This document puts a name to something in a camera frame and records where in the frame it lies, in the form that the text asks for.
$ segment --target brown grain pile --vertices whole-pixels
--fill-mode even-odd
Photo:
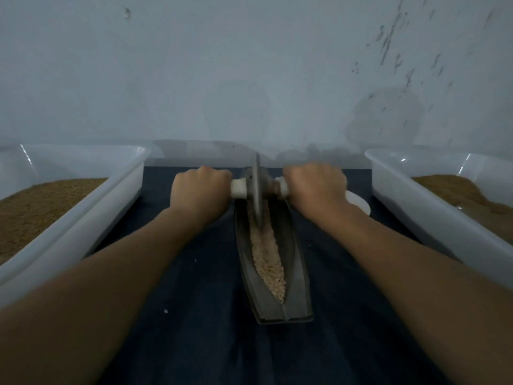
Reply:
[[[248,203],[249,235],[253,262],[260,278],[264,280],[265,286],[283,304],[285,299],[285,274],[279,259],[278,245],[274,238],[267,201],[264,201],[263,213],[263,224],[259,228],[255,220],[253,205]]]
[[[0,265],[105,180],[93,178],[47,182],[0,200]]]
[[[469,179],[457,175],[426,175],[412,178],[450,205],[513,244],[513,208],[487,200]]]

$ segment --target dark blue cloth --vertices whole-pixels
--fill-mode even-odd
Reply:
[[[141,197],[100,247],[167,207],[173,178],[183,170],[145,168]],[[372,197],[370,170],[345,173],[372,217],[411,237]],[[298,213],[292,218],[310,276],[313,322],[256,323],[240,277],[231,207],[170,265],[99,383],[446,383],[349,253]]]

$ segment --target person's right arm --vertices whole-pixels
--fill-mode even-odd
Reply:
[[[292,206],[351,253],[449,379],[513,384],[511,291],[349,204],[340,169],[308,164],[284,176]]]

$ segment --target hand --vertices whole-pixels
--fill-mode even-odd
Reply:
[[[205,166],[179,173],[171,187],[169,209],[201,230],[228,208],[231,179],[230,171]]]
[[[329,164],[308,163],[285,167],[289,200],[305,218],[319,224],[328,212],[346,207],[347,180],[342,170]]]

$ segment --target white container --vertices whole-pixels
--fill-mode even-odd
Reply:
[[[0,199],[43,182],[108,178],[0,266],[0,308],[93,251],[137,198],[150,152],[138,146],[0,147]]]
[[[425,245],[513,290],[513,246],[443,201],[411,177],[455,174],[484,196],[513,206],[513,162],[430,148],[371,149],[372,191]]]

